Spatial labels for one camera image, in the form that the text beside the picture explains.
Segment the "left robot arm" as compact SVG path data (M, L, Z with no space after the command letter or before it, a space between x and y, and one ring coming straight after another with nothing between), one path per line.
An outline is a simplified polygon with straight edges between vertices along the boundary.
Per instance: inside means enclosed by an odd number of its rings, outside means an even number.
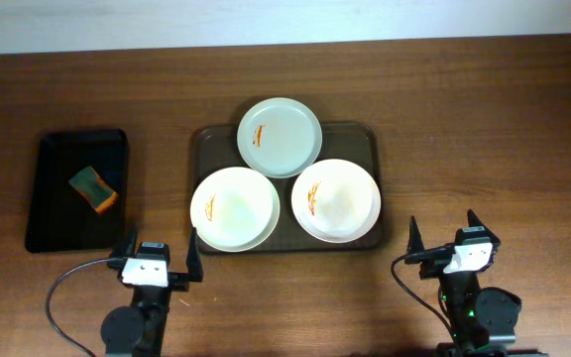
M110 311L104 318L100 335L107 356L160 356L171 295L186 293L192 283L203 280L195 231L189 238L185 272L169 270L170 246L164 243L137 242L133 228L114 245L108 267L118 272L119 282L133 291L131 302Z

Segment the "green and orange sponge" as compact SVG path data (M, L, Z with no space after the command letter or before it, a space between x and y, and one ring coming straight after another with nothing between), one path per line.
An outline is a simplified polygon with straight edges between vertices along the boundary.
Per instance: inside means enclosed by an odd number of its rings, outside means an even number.
M93 167L82 169L68 183L98 214L105 212L118 200L118 193L103 180Z

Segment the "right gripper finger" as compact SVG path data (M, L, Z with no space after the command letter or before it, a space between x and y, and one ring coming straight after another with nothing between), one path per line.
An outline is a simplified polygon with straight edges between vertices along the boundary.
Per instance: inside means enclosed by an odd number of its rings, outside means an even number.
M484 224L472 209L467 210L467 220L469 227L484 227Z
M415 217L412 216L409 221L409 236L408 236L406 252L408 254L415 254L422 252L423 250L424 246L421 239L421 234L419 232Z

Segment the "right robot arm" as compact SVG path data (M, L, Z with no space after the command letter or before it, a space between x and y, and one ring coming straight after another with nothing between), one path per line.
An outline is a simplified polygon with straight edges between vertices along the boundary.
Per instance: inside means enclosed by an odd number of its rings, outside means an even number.
M472 211L468 225L456 231L451 243L424 247L414 218L409 221L406 253L396 263L419 267L423 280L439 282L434 308L396 279L400 287L425 306L444 324L451 337L440 343L436 357L532 357L547 355L534 349L510 350L515 343L515 326L522 310L521 299L501 288L482 288L478 275L494 264L501 240Z

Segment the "pale green plate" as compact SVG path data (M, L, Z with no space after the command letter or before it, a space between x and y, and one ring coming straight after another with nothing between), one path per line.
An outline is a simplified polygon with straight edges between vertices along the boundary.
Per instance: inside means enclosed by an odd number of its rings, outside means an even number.
M294 99L258 102L242 117L237 146L253 170L275 179L296 176L313 164L322 146L316 115Z

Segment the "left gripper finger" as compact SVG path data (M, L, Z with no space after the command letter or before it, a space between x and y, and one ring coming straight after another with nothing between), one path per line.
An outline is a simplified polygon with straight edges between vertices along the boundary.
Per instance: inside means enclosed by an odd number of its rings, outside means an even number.
M128 234L118 243L116 243L110 253L111 258L124 258L131 257L136 249L136 242L138 238L138 228L133 225Z
M198 252L197 231L195 228L192 228L191 230L185 264L187 267L187 280L189 282L201 283L203 281L204 274Z

